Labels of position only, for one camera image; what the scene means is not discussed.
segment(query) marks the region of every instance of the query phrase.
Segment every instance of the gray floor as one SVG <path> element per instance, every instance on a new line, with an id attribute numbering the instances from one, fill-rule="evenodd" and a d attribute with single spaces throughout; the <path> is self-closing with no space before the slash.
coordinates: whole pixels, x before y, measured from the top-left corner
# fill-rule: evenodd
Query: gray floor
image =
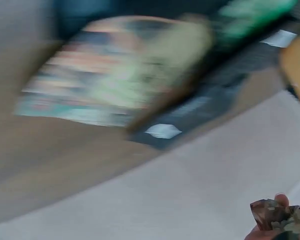
<path id="1" fill-rule="evenodd" d="M 0 240 L 242 240 L 249 204 L 300 181 L 300 104 L 286 91 L 208 134 L 54 205 Z"/>

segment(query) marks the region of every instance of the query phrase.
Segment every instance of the finger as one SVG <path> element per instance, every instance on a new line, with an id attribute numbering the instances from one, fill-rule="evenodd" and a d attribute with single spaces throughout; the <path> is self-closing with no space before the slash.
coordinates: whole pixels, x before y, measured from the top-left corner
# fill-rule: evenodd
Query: finger
<path id="1" fill-rule="evenodd" d="M 288 197 L 287 197 L 284 193 L 282 193 L 282 192 L 277 193 L 277 194 L 275 195 L 275 197 L 274 197 L 274 200 L 275 200 L 278 204 L 280 204 L 280 205 L 282 205 L 282 206 L 284 206 L 284 207 L 288 207 L 288 206 L 289 206 L 289 199 L 288 199 Z"/>

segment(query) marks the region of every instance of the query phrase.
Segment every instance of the hand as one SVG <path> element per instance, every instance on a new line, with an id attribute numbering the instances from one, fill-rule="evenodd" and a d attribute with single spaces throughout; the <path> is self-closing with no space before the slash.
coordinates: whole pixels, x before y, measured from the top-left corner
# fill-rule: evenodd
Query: hand
<path id="1" fill-rule="evenodd" d="M 283 193 L 277 193 L 274 197 L 274 200 L 285 207 L 289 206 L 289 200 Z M 261 231 L 258 226 L 255 226 L 244 240 L 272 240 L 279 234 L 280 231 Z"/>

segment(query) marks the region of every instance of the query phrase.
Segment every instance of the white label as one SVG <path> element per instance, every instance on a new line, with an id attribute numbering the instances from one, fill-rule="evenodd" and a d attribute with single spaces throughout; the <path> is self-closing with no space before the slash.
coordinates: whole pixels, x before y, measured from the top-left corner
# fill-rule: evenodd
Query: white label
<path id="1" fill-rule="evenodd" d="M 279 30 L 276 34 L 262 40 L 260 43 L 268 44 L 278 48 L 286 48 L 292 42 L 297 34 L 285 30 Z"/>
<path id="2" fill-rule="evenodd" d="M 151 126 L 145 133 L 157 139 L 172 139 L 182 133 L 182 131 L 171 124 L 157 124 Z"/>

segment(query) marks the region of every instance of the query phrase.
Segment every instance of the green object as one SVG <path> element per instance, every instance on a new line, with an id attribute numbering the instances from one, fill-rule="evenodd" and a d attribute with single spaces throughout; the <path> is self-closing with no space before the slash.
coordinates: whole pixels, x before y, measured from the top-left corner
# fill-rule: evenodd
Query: green object
<path id="1" fill-rule="evenodd" d="M 229 49 L 288 13 L 297 0 L 233 0 L 212 22 L 219 46 Z"/>

